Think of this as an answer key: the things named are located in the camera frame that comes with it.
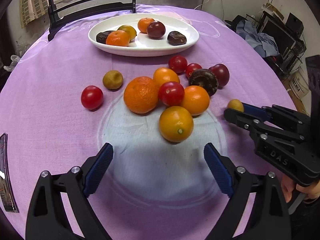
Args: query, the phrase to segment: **smartphone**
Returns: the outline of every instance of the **smartphone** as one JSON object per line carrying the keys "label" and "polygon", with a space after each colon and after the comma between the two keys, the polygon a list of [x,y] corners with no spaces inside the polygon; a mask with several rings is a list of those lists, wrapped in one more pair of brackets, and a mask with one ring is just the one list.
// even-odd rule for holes
{"label": "smartphone", "polygon": [[9,179],[7,161],[7,141],[8,135],[4,133],[0,137],[0,197],[7,212],[18,213],[17,204],[13,198],[12,188]]}

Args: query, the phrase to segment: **fruit on plate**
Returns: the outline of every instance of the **fruit on plate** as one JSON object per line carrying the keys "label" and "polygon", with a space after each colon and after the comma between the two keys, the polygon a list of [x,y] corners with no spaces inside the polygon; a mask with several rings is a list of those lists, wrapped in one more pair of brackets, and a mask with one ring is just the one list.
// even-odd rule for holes
{"label": "fruit on plate", "polygon": [[171,106],[163,111],[159,118],[159,131],[170,142],[181,142],[193,131],[193,118],[181,106]]}
{"label": "fruit on plate", "polygon": [[115,31],[108,35],[106,39],[107,45],[127,47],[130,42],[130,36],[125,31]]}
{"label": "fruit on plate", "polygon": [[191,63],[186,67],[186,77],[189,78],[194,70],[201,69],[202,67],[197,63]]}
{"label": "fruit on plate", "polygon": [[187,38],[180,32],[172,31],[168,34],[168,43],[173,46],[183,45],[187,43]]}
{"label": "fruit on plate", "polygon": [[147,33],[147,27],[149,26],[150,23],[154,22],[155,20],[152,18],[142,18],[138,22],[138,29],[142,33]]}
{"label": "fruit on plate", "polygon": [[228,105],[227,105],[227,108],[232,108],[232,109],[235,109],[235,110],[238,110],[240,112],[244,112],[244,107],[243,107],[243,104],[240,100],[238,99],[232,99],[229,101]]}
{"label": "fruit on plate", "polygon": [[158,95],[166,106],[179,106],[184,97],[184,88],[178,82],[166,82],[160,87]]}
{"label": "fruit on plate", "polygon": [[223,64],[217,64],[210,67],[209,70],[216,76],[219,82],[219,88],[223,88],[229,82],[230,74],[227,67]]}
{"label": "fruit on plate", "polygon": [[169,59],[169,68],[177,74],[184,72],[187,68],[187,65],[188,62],[183,56],[177,55]]}
{"label": "fruit on plate", "polygon": [[98,33],[96,36],[96,41],[98,43],[106,44],[106,39],[107,39],[108,35],[112,32],[114,32],[114,31],[106,31],[103,33]]}
{"label": "fruit on plate", "polygon": [[81,93],[81,103],[86,109],[96,109],[102,104],[102,102],[102,90],[96,86],[87,86]]}
{"label": "fruit on plate", "polygon": [[213,96],[218,89],[218,80],[209,69],[196,69],[189,77],[189,85],[203,87],[209,96]]}
{"label": "fruit on plate", "polygon": [[162,22],[151,22],[147,27],[147,34],[149,38],[159,39],[165,34],[165,26]]}
{"label": "fruit on plate", "polygon": [[125,88],[123,100],[132,112],[145,114],[156,107],[158,92],[159,86],[152,78],[136,77]]}
{"label": "fruit on plate", "polygon": [[189,111],[191,115],[202,114],[210,104],[207,91],[199,86],[189,86],[184,89],[184,98],[180,106]]}
{"label": "fruit on plate", "polygon": [[137,31],[130,25],[122,25],[118,28],[118,30],[127,32],[129,34],[130,41],[137,36]]}
{"label": "fruit on plate", "polygon": [[118,89],[122,86],[123,76],[117,70],[110,70],[103,76],[102,83],[107,89]]}
{"label": "fruit on plate", "polygon": [[160,87],[162,84],[170,81],[178,82],[180,83],[180,79],[178,75],[171,70],[170,68],[166,67],[161,67],[158,68],[154,73],[153,73],[153,80],[158,84]]}

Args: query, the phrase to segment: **pink tablecloth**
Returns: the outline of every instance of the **pink tablecloth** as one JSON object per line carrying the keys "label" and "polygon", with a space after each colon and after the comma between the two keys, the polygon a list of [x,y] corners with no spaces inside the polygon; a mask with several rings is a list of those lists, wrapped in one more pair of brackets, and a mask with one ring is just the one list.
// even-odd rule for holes
{"label": "pink tablecloth", "polygon": [[[137,117],[124,107],[122,93],[132,78],[152,77],[170,56],[116,56],[97,49],[87,38],[97,22],[130,12],[73,22],[50,42],[46,32],[22,57],[0,94],[0,134],[8,134],[9,172],[20,210],[5,214],[22,236],[41,171],[57,174],[81,166],[106,141],[114,145],[115,158],[89,201],[114,240],[205,239],[228,201],[203,161],[201,151],[207,142],[252,173],[275,170],[253,153],[247,131],[223,120],[223,110],[233,98],[256,106],[278,104],[294,109],[271,68],[213,15],[146,5],[138,5],[137,12],[171,15],[193,25],[200,39],[181,55],[204,68],[225,64],[229,84],[211,97],[210,109],[195,119],[193,135],[184,144],[169,148],[156,127],[161,111]],[[111,69],[124,76],[124,86],[117,92],[107,91],[101,82]],[[180,80],[187,85],[184,76]],[[80,94],[88,85],[104,92],[104,104],[95,112],[80,103]],[[179,147],[184,148],[183,153],[170,153]],[[72,228],[81,234],[63,198]],[[237,233],[243,231],[251,206],[252,198]]]}

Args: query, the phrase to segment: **purple tablecloth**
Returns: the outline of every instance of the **purple tablecloth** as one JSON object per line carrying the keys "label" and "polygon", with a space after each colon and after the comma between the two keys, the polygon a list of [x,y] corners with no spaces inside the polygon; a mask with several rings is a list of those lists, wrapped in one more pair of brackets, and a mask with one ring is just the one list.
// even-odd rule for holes
{"label": "purple tablecloth", "polygon": [[[114,240],[205,239],[228,201],[203,161],[201,151],[207,142],[252,173],[275,170],[253,153],[248,132],[223,120],[223,110],[233,98],[256,106],[278,104],[294,109],[271,68],[213,15],[146,5],[138,5],[137,12],[166,14],[193,25],[200,39],[181,55],[203,68],[225,64],[229,84],[211,97],[209,110],[195,119],[193,135],[173,146],[158,134],[161,111],[136,116],[122,100],[132,78],[152,77],[154,70],[167,66],[170,56],[116,56],[97,49],[87,38],[99,21],[129,11],[73,22],[50,42],[46,32],[22,57],[0,94],[0,134],[8,134],[9,172],[20,210],[5,214],[22,236],[41,171],[58,174],[81,166],[106,141],[114,145],[115,158],[89,201]],[[101,82],[111,69],[124,76],[124,85],[117,92],[107,91]],[[184,75],[180,80],[187,85]],[[80,94],[88,85],[104,92],[104,104],[95,112],[80,103]],[[65,195],[63,199],[72,228],[81,235]],[[244,230],[252,201],[251,197],[237,234]]]}

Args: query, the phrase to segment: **oval plate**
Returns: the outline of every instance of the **oval plate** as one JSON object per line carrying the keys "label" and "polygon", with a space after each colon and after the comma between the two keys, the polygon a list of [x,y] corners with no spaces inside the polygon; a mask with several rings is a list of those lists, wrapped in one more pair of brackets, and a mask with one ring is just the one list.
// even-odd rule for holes
{"label": "oval plate", "polygon": [[[159,40],[153,40],[147,34],[141,33],[138,29],[138,21],[141,18],[153,18],[160,21],[166,28],[165,35]],[[117,30],[121,25],[131,25],[137,31],[137,36],[132,40],[128,47],[112,46],[96,42],[96,36],[100,32]],[[167,42],[169,32],[178,31],[186,36],[187,43],[184,45],[172,46]],[[88,33],[91,43],[103,51],[130,57],[155,57],[170,55],[190,48],[199,39],[199,33],[190,24],[176,18],[164,15],[149,13],[133,13],[115,16],[99,22],[91,28]]]}

